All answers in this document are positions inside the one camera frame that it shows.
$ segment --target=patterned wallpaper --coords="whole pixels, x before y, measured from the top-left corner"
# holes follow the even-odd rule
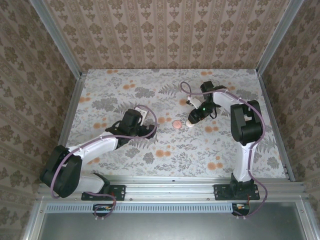
[[[75,79],[28,0],[0,1],[0,239],[23,234]]]
[[[305,0],[263,73],[298,181],[320,219],[320,1]]]
[[[289,0],[44,0],[88,69],[254,69]]]

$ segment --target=gray leaf pattern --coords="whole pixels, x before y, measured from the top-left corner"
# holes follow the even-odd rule
[[[243,99],[259,101],[266,125],[264,139],[257,146],[252,172],[259,178],[285,178],[266,105],[254,69],[119,69],[89,70],[70,131],[68,146],[86,142],[121,120],[128,109],[142,104],[157,116],[158,128],[151,139],[134,139],[99,156],[84,166],[85,173],[129,176],[230,177],[235,167],[237,144],[230,130],[230,113],[217,110],[192,128],[186,126],[192,106],[179,84],[200,85],[213,81]],[[203,96],[196,96],[201,102]],[[182,128],[174,129],[174,120]],[[148,113],[145,125],[154,124]]]

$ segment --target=gray floor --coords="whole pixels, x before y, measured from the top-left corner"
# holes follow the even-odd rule
[[[267,203],[246,219],[230,213],[47,214],[40,240],[305,240],[294,203]]]

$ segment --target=damask wallpaper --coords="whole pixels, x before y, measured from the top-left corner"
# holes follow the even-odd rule
[[[320,219],[320,1],[305,0],[263,73],[298,181]]]
[[[75,79],[28,0],[0,1],[0,239],[23,234]]]
[[[83,71],[254,69],[289,0],[44,0]]]

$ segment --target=pink ball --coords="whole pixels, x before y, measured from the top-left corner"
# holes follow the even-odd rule
[[[179,120],[174,120],[173,123],[172,123],[172,126],[175,128],[175,129],[180,129],[182,127],[182,122],[179,121]]]

